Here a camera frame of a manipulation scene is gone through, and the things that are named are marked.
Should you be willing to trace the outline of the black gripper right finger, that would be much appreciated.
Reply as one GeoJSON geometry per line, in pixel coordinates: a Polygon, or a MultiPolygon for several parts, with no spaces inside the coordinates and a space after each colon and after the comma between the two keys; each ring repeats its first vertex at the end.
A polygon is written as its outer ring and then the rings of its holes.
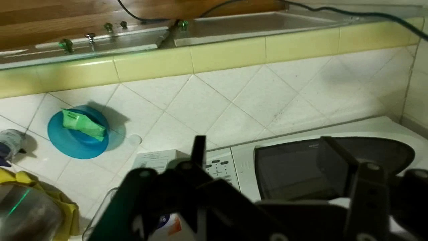
{"type": "Polygon", "coordinates": [[[349,208],[358,181],[359,162],[334,138],[321,137],[317,168],[331,191],[330,204],[349,208]]]}

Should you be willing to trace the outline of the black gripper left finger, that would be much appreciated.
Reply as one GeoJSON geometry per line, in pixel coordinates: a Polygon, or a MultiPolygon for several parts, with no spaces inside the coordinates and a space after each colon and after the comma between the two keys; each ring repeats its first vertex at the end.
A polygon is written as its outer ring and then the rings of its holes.
{"type": "Polygon", "coordinates": [[[195,165],[202,166],[204,162],[204,154],[206,154],[206,137],[196,136],[192,144],[191,161],[195,165]]]}

